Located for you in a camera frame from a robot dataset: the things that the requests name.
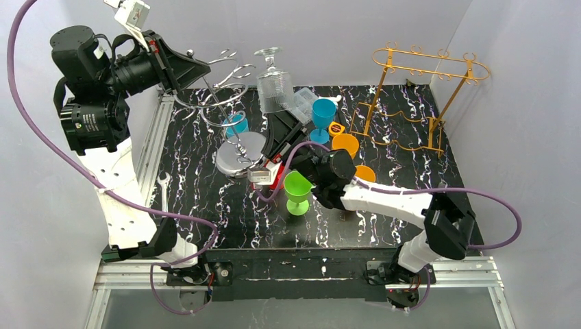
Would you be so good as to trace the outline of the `clear glass wine glass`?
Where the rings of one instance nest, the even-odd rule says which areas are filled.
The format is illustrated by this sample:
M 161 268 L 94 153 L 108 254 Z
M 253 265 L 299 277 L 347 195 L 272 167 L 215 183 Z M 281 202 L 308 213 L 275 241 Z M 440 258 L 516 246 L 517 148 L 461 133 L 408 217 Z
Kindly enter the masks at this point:
M 290 111 L 295 107 L 293 83 L 288 71 L 276 66 L 275 54 L 282 51 L 281 47 L 270 47 L 254 52 L 262 56 L 266 62 L 266 70 L 257 76 L 257 91 L 260 110 L 264 114 Z

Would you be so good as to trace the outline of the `chrome spiral glass rack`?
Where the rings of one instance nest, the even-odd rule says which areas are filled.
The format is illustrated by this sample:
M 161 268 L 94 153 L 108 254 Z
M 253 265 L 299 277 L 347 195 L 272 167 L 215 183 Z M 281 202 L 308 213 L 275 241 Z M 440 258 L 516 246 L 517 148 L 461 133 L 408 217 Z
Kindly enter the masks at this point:
M 259 132 L 235 133 L 231 138 L 225 137 L 225 129 L 233 126 L 234 123 L 223 124 L 225 119 L 231 114 L 241 113 L 247 118 L 244 110 L 235 112 L 226 109 L 228 105 L 234 105 L 249 90 L 248 85 L 241 80 L 250 75 L 243 71 L 254 68 L 252 64 L 240 64 L 236 58 L 237 51 L 231 49 L 223 50 L 218 58 L 208 64 L 218 64 L 222 62 L 233 62 L 234 68 L 220 82 L 211 84 L 203 78 L 209 95 L 197 103 L 181 100 L 177 95 L 175 101 L 191 110 L 191 114 L 198 114 L 209 126 L 221 130 L 223 142 L 218 148 L 215 156 L 215 166 L 224 175 L 230 178 L 245 178 L 247 170 L 258 167 L 264 160 L 262 148 L 266 142 L 266 137 Z

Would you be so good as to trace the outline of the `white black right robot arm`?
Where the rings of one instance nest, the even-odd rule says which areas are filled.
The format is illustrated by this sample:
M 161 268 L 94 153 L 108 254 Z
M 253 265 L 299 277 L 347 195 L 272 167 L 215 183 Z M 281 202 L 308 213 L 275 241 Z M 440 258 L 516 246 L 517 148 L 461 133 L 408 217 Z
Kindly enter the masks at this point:
M 439 258 L 466 257 L 475 225 L 475 214 L 462 205 L 457 188 L 410 190 L 370 182 L 356 176 L 346 149 L 323 147 L 306 141 L 302 122 L 287 111 L 266 115 L 267 141 L 262 153 L 267 160 L 281 156 L 281 183 L 292 203 L 312 195 L 327 209 L 366 211 L 393 217 L 421 229 L 412 240 L 397 248 L 389 272 L 410 276 Z

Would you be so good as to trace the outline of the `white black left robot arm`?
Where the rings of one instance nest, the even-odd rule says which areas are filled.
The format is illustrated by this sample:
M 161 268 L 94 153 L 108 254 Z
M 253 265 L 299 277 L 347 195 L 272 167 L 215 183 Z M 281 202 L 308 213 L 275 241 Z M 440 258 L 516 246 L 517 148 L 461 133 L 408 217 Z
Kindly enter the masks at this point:
M 102 260 L 156 257 L 167 267 L 193 267 L 197 246 L 177 233 L 175 218 L 160 223 L 145 212 L 132 160 L 127 98 L 153 86 L 177 93 L 210 72 L 210 65 L 178 53 L 148 30 L 124 56 L 107 54 L 102 35 L 84 25 L 56 32 L 51 57 L 62 73 L 53 102 L 69 147 L 91 178 L 108 226 Z

